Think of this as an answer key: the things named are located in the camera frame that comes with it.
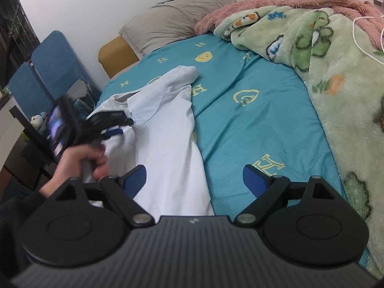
window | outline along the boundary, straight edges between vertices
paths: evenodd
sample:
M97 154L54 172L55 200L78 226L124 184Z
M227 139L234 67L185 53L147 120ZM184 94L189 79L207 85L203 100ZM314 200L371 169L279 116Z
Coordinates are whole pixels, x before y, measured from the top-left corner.
M0 0L0 89L38 45L19 0Z

pillow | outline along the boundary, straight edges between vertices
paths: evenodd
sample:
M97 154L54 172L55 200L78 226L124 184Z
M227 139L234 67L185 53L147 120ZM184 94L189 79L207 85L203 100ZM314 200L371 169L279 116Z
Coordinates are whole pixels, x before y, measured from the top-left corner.
M172 0L135 16L119 32L135 54L145 55L163 46L195 36L195 25L205 15L236 0Z

hand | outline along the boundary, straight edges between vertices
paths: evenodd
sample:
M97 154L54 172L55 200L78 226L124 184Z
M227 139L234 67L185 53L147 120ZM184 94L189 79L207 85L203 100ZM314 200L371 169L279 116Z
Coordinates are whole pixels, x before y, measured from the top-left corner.
M96 181L109 175L109 167L107 165L108 158L104 155L105 146L100 145L93 148L91 145L78 145L67 148L57 165L56 171L52 179L47 182L39 192L48 198L59 188L66 180L72 177L81 176L81 161L83 159L94 160L96 169L93 172L93 178Z

green blanket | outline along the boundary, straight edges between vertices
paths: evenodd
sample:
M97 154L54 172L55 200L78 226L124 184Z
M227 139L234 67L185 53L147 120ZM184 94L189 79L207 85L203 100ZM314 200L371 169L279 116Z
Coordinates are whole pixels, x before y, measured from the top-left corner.
M347 198L369 227L368 248L383 273L384 66L357 48L352 21L330 8L242 11L227 17L214 34L293 67L304 81ZM366 52L384 61L357 26L355 36Z

white t-shirt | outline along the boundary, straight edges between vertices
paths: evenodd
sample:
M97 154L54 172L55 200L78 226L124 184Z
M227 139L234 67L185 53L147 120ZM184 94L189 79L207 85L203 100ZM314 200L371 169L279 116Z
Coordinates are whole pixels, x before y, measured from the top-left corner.
M111 174L142 164L147 181L134 200L156 221L161 215L214 215L203 160L192 136L195 67L179 66L140 90L116 94L95 111L123 110L133 127L106 140Z

